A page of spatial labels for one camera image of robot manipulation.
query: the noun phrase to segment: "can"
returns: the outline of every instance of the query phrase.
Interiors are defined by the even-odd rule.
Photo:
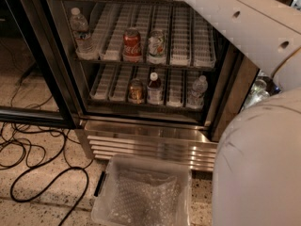
[[[128,101],[134,104],[141,104],[144,102],[143,83],[137,78],[132,79],[130,82]]]
[[[166,35],[161,29],[154,29],[150,33],[148,62],[152,64],[166,62]]]
[[[135,27],[130,27],[123,34],[123,60],[138,62],[141,58],[141,36]]]

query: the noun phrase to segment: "bottle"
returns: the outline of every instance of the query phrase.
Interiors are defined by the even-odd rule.
[[[192,85],[188,92],[188,106],[194,108],[203,107],[203,97],[208,88],[207,79],[201,75]]]
[[[80,53],[92,52],[93,41],[89,31],[88,22],[79,8],[71,9],[70,26],[78,51]]]
[[[150,82],[148,84],[148,103],[152,105],[160,105],[162,100],[162,86],[158,73],[150,74]]]

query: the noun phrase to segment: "red can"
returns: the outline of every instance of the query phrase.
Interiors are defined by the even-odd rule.
[[[141,36],[139,31],[130,27],[123,34],[123,60],[138,62],[141,58]]]

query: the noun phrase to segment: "silver can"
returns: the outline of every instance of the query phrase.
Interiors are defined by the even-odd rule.
[[[148,62],[152,64],[163,64],[166,62],[166,35],[161,29],[154,29],[150,33]]]

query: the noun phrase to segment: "screw hole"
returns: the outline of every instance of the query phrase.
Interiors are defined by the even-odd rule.
[[[283,50],[285,50],[288,46],[289,46],[289,42],[288,41],[284,41],[282,42],[279,47],[278,47],[278,51],[282,52]]]
[[[233,14],[232,18],[233,19],[237,19],[239,17],[239,15],[241,15],[241,12],[240,11],[237,11]]]

